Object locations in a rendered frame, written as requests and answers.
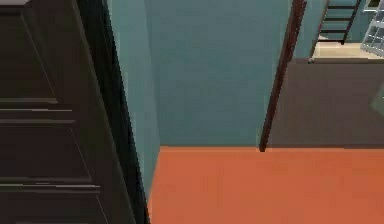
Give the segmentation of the black ladder shelf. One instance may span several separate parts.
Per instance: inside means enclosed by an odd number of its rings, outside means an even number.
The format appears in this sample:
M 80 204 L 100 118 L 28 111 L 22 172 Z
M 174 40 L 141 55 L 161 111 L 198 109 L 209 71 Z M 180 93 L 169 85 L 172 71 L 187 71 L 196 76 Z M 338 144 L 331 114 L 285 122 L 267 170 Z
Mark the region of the black ladder shelf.
M 354 0 L 351 4 L 332 4 L 332 0 L 325 0 L 324 9 L 322 11 L 320 22 L 316 31 L 315 39 L 312 43 L 312 48 L 310 51 L 310 58 L 308 59 L 309 63 L 314 61 L 313 56 L 315 53 L 316 45 L 318 43 L 338 43 L 343 46 L 347 40 L 350 29 L 353 25 L 354 19 L 356 17 L 357 11 L 362 0 Z M 342 16 L 329 16 L 328 12 L 330 10 L 350 10 L 348 15 Z M 327 23 L 342 23 L 342 28 L 324 28 L 324 25 Z M 339 34 L 340 37 L 336 39 L 325 39 L 323 34 Z

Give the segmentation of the white grid window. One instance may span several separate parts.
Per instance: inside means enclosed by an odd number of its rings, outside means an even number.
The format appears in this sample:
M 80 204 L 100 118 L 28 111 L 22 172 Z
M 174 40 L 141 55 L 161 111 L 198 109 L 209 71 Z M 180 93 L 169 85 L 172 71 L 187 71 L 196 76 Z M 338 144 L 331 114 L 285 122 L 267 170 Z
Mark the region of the white grid window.
M 384 0 L 369 0 L 372 20 L 363 38 L 361 49 L 384 58 Z

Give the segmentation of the dark brown panelled door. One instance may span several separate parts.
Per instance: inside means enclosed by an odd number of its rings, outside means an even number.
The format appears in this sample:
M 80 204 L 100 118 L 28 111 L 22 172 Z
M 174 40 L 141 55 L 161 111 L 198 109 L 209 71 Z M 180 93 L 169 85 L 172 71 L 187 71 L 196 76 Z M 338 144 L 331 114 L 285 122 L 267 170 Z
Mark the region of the dark brown panelled door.
M 0 224 L 151 224 L 107 0 L 0 0 Z

